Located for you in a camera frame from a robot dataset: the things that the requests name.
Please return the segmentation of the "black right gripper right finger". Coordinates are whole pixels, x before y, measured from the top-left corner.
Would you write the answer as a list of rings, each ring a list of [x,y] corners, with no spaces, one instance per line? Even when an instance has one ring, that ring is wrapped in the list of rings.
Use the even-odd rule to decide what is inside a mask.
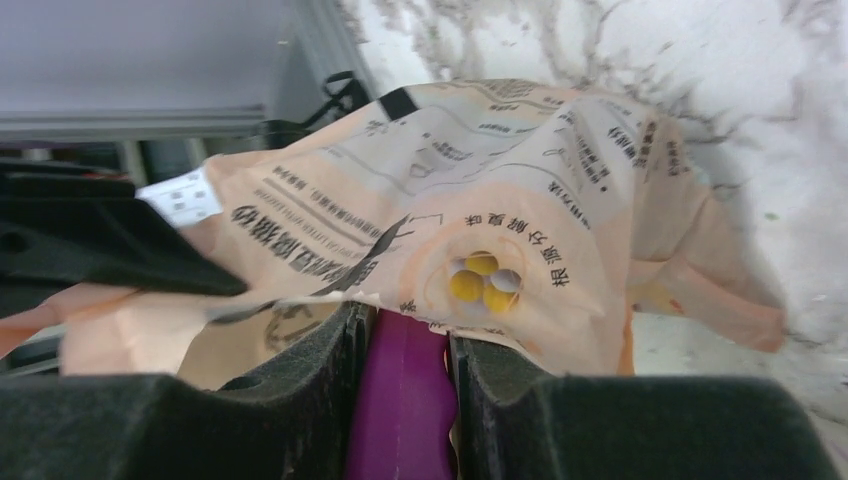
[[[565,376],[452,338],[466,479],[834,479],[800,404],[738,376]]]

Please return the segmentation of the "magenta plastic litter scoop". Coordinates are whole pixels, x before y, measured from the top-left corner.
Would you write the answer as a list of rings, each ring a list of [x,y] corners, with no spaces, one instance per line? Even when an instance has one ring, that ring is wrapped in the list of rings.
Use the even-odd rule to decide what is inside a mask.
[[[358,389],[344,477],[457,477],[450,431],[457,395],[445,364],[448,338],[381,310]]]

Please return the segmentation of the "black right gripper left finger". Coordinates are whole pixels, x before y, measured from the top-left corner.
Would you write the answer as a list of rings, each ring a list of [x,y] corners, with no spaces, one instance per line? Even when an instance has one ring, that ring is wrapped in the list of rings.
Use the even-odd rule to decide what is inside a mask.
[[[375,312],[342,304],[218,390],[170,375],[1,382],[5,479],[340,479]]]

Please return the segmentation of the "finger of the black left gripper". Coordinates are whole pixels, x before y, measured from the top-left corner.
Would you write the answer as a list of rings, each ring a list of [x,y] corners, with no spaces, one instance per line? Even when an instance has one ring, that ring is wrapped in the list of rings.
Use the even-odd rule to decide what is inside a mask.
[[[79,283],[217,296],[248,288],[136,198],[126,181],[2,175],[2,316]]]

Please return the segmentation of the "orange cat litter bag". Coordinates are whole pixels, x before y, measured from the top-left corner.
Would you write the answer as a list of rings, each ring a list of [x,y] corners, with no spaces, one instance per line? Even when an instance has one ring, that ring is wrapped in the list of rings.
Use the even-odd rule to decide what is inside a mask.
[[[31,307],[1,290],[1,350],[62,324],[70,375],[219,387],[358,301],[509,347],[555,374],[633,370],[636,311],[763,352],[785,310],[678,123],[597,88],[519,80],[397,89],[278,150],[143,188],[127,270]]]

